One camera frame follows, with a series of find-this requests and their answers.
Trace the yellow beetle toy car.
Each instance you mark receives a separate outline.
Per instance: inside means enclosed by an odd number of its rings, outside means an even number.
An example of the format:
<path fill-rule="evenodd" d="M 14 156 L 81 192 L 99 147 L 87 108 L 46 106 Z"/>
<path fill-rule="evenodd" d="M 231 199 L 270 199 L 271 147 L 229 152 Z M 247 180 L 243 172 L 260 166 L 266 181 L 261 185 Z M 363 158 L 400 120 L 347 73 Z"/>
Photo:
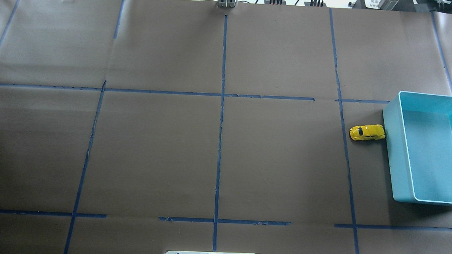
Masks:
<path fill-rule="evenodd" d="M 352 127 L 349 135 L 353 141 L 382 140 L 386 138 L 383 125 L 358 125 Z"/>

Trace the light blue plastic bin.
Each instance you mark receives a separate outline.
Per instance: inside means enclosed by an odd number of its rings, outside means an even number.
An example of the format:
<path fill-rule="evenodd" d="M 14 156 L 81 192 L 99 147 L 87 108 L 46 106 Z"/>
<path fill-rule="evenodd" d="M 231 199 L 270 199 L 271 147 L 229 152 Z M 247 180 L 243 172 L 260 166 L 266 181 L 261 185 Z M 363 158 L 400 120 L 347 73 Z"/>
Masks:
<path fill-rule="evenodd" d="M 452 207 L 452 96 L 400 91 L 383 121 L 395 201 Z"/>

